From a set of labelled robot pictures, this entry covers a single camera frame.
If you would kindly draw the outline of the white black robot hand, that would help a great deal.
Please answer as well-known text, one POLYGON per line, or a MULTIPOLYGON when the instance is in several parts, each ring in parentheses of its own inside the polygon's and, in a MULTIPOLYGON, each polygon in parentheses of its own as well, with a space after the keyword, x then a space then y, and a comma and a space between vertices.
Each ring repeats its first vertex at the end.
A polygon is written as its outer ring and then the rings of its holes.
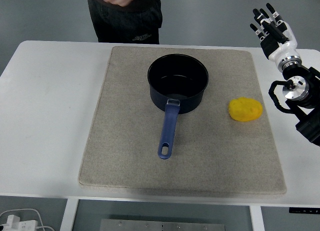
POLYGON ((290 25, 270 4, 266 4, 268 11, 253 9, 254 20, 257 24, 250 24, 260 41, 260 46, 266 58, 275 63, 282 72, 291 62, 301 64, 301 57, 297 53, 298 46, 290 25))

